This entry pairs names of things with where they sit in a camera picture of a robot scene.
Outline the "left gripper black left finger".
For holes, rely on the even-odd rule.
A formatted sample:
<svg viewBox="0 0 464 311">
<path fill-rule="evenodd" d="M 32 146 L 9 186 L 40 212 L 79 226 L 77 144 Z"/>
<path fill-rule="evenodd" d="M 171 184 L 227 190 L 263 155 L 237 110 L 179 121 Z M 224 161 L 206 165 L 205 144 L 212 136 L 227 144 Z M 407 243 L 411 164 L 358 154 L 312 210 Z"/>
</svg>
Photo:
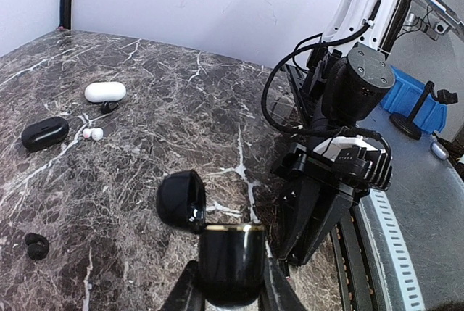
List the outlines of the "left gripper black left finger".
<svg viewBox="0 0 464 311">
<path fill-rule="evenodd" d="M 205 298 L 198 282 L 199 265 L 189 261 L 161 306 L 161 311 L 204 311 Z"/>
</svg>

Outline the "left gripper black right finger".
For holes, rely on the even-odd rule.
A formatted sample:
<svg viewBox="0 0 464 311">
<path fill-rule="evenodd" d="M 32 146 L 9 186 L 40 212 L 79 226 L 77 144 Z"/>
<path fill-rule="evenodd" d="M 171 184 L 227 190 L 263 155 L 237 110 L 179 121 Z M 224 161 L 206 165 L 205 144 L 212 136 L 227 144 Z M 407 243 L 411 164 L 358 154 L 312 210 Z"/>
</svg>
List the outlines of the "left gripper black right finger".
<svg viewBox="0 0 464 311">
<path fill-rule="evenodd" d="M 264 286 L 259 295 L 259 310 L 306 310 L 281 271 L 278 260 L 268 254 L 265 254 Z"/>
</svg>

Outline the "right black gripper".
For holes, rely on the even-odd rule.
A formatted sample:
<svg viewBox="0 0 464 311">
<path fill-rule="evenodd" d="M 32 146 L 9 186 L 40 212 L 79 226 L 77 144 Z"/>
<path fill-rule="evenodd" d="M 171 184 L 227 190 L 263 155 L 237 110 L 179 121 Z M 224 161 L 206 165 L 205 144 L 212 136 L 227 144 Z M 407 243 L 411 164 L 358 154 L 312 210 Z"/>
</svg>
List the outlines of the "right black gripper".
<svg viewBox="0 0 464 311">
<path fill-rule="evenodd" d="M 278 197 L 280 260 L 307 264 L 334 226 L 369 194 L 367 183 L 344 179 L 332 172 L 332 164 L 297 142 L 272 164 L 271 173 L 288 181 Z M 320 193 L 322 184 L 343 193 Z"/>
</svg>

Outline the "black round charging case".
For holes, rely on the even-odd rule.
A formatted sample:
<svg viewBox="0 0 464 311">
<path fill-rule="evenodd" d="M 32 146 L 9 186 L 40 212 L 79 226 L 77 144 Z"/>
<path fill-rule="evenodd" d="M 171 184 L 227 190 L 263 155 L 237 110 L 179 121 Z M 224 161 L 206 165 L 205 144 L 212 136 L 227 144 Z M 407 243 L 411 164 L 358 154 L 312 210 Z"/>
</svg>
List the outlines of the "black round charging case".
<svg viewBox="0 0 464 311">
<path fill-rule="evenodd" d="M 165 177 L 156 209 L 164 224 L 199 236 L 196 282 L 210 304 L 245 307 L 258 298 L 265 272 L 261 225 L 207 223 L 205 186 L 195 170 Z"/>
</svg>

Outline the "white oval charging case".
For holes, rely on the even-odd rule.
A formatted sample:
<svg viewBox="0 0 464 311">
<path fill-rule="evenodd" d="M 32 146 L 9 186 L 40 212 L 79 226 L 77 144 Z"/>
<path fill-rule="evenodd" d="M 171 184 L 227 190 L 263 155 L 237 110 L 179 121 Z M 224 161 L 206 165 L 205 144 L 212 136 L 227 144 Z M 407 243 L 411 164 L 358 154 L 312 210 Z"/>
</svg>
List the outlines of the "white oval charging case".
<svg viewBox="0 0 464 311">
<path fill-rule="evenodd" d="M 120 82 L 96 82 L 86 87 L 84 97 L 91 103 L 102 103 L 121 101 L 126 93 L 126 87 Z"/>
</svg>

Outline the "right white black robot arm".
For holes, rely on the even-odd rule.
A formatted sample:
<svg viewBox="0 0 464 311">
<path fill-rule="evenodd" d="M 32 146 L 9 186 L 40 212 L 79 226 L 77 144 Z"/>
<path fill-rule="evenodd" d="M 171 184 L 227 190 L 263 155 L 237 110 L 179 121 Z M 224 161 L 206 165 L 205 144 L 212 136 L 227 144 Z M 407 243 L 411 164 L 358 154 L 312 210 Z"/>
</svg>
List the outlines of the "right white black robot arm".
<svg viewBox="0 0 464 311">
<path fill-rule="evenodd" d="M 386 60 L 411 1 L 342 0 L 329 26 L 295 48 L 295 54 L 309 53 L 303 83 L 291 85 L 301 127 L 277 122 L 267 97 L 261 98 L 271 126 L 304 137 L 272 169 L 286 182 L 278 196 L 278 259 L 306 264 L 353 206 L 371 190 L 390 186 L 389 142 L 358 123 L 394 86 Z"/>
</svg>

